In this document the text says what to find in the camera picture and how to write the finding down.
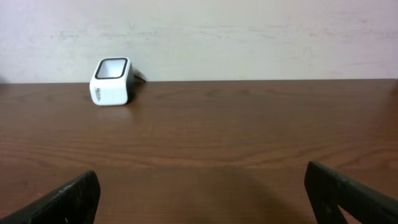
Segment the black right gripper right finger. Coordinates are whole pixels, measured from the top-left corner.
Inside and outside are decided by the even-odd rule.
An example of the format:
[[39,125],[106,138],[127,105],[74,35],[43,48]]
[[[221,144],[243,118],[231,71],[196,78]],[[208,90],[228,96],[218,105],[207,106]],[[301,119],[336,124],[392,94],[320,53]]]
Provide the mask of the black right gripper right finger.
[[305,190],[318,223],[346,223],[341,210],[360,223],[397,224],[397,201],[323,164],[310,161]]

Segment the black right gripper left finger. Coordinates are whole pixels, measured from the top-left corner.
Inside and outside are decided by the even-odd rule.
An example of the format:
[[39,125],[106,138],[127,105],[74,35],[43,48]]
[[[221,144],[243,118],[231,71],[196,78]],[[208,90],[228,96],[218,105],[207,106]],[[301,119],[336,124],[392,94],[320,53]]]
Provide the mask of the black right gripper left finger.
[[2,224],[93,224],[101,188],[88,170],[40,199],[1,219]]

